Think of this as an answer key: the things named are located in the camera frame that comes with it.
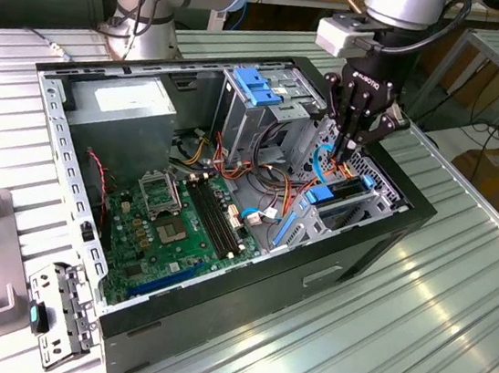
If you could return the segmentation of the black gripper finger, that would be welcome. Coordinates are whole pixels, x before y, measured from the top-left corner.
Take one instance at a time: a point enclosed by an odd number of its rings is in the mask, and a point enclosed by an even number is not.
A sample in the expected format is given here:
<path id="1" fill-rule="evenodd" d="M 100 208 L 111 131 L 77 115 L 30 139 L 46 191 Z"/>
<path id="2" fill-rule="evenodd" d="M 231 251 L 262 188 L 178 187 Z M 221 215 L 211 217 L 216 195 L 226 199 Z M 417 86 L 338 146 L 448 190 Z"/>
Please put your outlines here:
<path id="1" fill-rule="evenodd" d="M 332 150 L 333 158 L 342 161 L 344 145 L 349 137 L 348 131 L 354 111 L 352 102 L 356 96 L 357 85 L 354 80 L 341 84 L 340 75 L 334 72 L 325 74 L 324 78 L 328 85 L 327 113 L 335 121 L 338 131 Z"/>
<path id="2" fill-rule="evenodd" d="M 348 142 L 343 150 L 343 161 L 352 157 L 352 154 L 374 141 L 383 140 L 397 131 L 407 130 L 410 119 L 403 115 L 401 108 L 393 102 L 377 116 L 366 115 L 359 118 L 355 130 L 350 134 Z"/>

